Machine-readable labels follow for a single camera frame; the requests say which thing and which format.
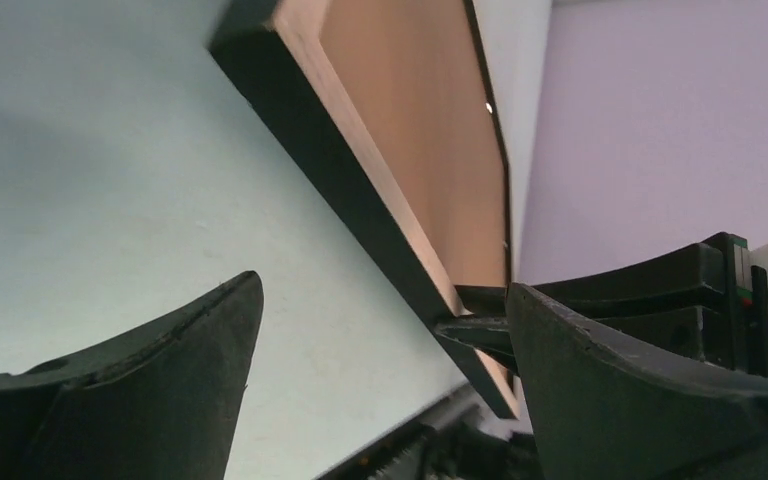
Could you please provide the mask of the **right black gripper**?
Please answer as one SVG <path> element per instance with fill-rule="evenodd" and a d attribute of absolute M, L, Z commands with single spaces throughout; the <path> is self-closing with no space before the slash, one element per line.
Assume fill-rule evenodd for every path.
<path fill-rule="evenodd" d="M 738 235 L 719 232 L 637 264 L 525 289 L 671 353 L 768 378 L 768 275 Z M 445 320 L 434 333 L 519 373 L 505 317 Z"/>

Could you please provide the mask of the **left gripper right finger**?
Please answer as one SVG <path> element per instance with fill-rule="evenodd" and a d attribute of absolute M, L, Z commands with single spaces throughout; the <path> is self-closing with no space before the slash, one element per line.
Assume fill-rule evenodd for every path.
<path fill-rule="evenodd" d="M 768 378 L 682 357 L 522 284 L 510 337 L 549 479 L 768 479 Z"/>

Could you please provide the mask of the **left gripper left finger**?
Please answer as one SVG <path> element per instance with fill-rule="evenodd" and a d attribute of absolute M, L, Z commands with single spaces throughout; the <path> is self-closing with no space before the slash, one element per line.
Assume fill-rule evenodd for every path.
<path fill-rule="evenodd" d="M 0 374 L 0 479 L 221 479 L 262 319 L 243 272 L 168 314 Z"/>

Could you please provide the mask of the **wooden picture frame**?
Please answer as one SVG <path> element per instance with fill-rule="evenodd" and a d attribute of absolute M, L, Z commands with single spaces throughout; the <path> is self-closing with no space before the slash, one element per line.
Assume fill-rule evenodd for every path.
<path fill-rule="evenodd" d="M 222 72 L 429 329 L 470 313 L 325 54 L 320 34 L 334 1 L 232 1 L 209 50 Z M 464 3 L 484 83 L 494 96 L 475 7 Z M 509 165 L 493 112 L 506 179 Z"/>

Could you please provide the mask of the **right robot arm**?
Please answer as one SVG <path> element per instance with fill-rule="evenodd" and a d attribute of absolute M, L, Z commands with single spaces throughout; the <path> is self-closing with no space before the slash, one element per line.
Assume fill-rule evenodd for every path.
<path fill-rule="evenodd" d="M 736 388 L 768 380 L 768 244 L 721 232 L 642 262 L 512 288 L 464 286 L 435 333 L 535 382 Z"/>

